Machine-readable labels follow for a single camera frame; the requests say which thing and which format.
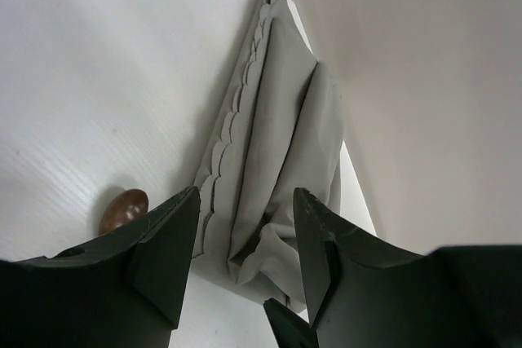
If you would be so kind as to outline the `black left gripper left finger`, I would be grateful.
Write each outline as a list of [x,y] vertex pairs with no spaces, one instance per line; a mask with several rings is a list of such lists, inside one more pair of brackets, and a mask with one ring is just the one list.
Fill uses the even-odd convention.
[[2,346],[168,346],[179,326],[199,212],[199,191],[188,187],[53,258],[2,261]]

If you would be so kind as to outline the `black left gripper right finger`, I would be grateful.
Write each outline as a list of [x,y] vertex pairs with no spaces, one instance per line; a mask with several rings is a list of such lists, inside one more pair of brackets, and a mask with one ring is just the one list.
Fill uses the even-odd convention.
[[411,253],[294,192],[311,328],[322,347],[518,347],[521,248]]

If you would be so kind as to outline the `grey cloth placemat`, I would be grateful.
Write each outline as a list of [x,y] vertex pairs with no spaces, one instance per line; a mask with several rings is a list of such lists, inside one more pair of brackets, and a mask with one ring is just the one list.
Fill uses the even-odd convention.
[[294,191],[340,210],[338,88],[308,49],[286,0],[257,0],[195,178],[193,264],[254,302],[302,311]]

